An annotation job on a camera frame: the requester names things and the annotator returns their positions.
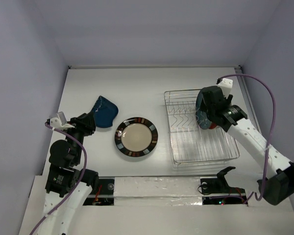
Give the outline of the dark blue teardrop plate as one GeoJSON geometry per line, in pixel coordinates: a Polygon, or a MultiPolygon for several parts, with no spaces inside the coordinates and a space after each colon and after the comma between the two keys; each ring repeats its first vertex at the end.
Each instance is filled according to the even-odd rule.
{"type": "Polygon", "coordinates": [[[96,127],[110,128],[113,126],[113,120],[118,115],[118,107],[103,96],[99,96],[92,107],[93,117],[96,127]]]}

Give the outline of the dark teal floral plate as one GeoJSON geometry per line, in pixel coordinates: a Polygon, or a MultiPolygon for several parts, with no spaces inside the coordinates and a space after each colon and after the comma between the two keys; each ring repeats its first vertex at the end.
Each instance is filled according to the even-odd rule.
{"type": "Polygon", "coordinates": [[[207,118],[207,114],[201,110],[200,106],[202,103],[202,94],[199,93],[196,99],[196,121],[199,127],[203,130],[207,130],[211,127],[212,122],[207,118]]]}

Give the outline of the red and teal glazed plate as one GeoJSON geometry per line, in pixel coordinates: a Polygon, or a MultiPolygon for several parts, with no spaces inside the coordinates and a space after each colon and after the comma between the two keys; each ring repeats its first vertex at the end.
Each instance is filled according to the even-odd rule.
{"type": "Polygon", "coordinates": [[[211,123],[209,129],[215,129],[215,128],[217,128],[217,127],[218,127],[217,124],[215,124],[215,123],[211,123]]]}

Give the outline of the beige plate with brown rim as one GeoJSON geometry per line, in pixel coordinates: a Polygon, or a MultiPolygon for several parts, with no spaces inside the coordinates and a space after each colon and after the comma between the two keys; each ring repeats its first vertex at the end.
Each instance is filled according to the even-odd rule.
{"type": "Polygon", "coordinates": [[[147,118],[131,117],[118,125],[114,141],[117,149],[128,157],[150,154],[158,143],[156,126],[147,118]]]}

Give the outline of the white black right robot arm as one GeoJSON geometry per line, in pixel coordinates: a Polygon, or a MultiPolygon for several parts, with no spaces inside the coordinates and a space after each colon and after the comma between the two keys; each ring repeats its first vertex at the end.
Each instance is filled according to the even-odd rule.
{"type": "Polygon", "coordinates": [[[294,193],[294,162],[279,153],[255,129],[247,114],[231,105],[232,95],[224,97],[222,89],[210,86],[200,90],[200,111],[219,126],[264,167],[265,177],[257,180],[259,192],[271,205],[278,205],[294,193]]]}

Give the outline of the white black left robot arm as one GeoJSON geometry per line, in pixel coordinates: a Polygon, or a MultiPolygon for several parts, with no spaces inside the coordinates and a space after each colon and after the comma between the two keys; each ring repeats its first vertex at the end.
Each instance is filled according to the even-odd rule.
{"type": "Polygon", "coordinates": [[[83,140],[96,130],[94,113],[90,111],[66,120],[64,113],[58,112],[47,119],[45,126],[65,135],[65,139],[55,141],[50,147],[43,217],[30,233],[68,235],[84,201],[98,189],[96,171],[85,165],[81,170],[76,169],[81,158],[87,163],[83,140]]]}

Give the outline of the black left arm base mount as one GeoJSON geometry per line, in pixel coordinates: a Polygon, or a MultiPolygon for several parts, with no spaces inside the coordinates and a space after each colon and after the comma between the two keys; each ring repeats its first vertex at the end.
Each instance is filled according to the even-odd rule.
{"type": "Polygon", "coordinates": [[[84,206],[113,206],[115,178],[99,178],[96,191],[92,191],[85,199],[84,206]]]}

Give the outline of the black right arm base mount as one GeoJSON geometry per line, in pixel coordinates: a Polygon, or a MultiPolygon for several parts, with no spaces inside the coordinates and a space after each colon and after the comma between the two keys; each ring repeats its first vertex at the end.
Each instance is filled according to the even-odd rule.
{"type": "Polygon", "coordinates": [[[231,194],[242,193],[245,194],[243,188],[230,187],[225,179],[225,175],[234,170],[234,166],[228,166],[216,174],[216,177],[201,178],[197,190],[200,194],[208,196],[211,194],[231,194]]]}

